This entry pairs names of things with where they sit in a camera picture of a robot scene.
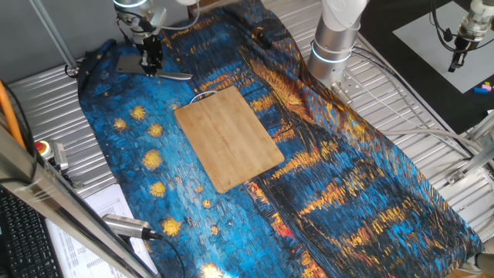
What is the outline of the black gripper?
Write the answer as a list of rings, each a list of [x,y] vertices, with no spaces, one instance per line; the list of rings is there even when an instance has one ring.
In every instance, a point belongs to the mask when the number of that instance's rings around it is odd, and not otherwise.
[[[149,36],[143,40],[143,58],[146,62],[143,69],[146,74],[157,75],[157,72],[162,69],[163,53],[161,41],[157,36]]]

